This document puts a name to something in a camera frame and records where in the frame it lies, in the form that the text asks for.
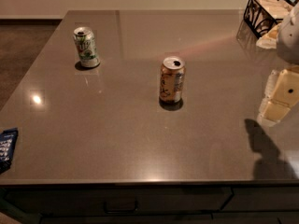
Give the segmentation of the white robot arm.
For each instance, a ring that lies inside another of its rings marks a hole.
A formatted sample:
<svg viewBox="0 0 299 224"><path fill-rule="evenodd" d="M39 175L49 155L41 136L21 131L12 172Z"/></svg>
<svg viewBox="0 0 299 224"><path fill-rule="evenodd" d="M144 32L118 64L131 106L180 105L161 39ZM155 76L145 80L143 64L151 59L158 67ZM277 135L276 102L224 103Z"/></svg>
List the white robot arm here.
<svg viewBox="0 0 299 224"><path fill-rule="evenodd" d="M278 28L277 54L291 66L273 70L267 79L257 121L269 127L281 122L299 102L299 4Z"/></svg>

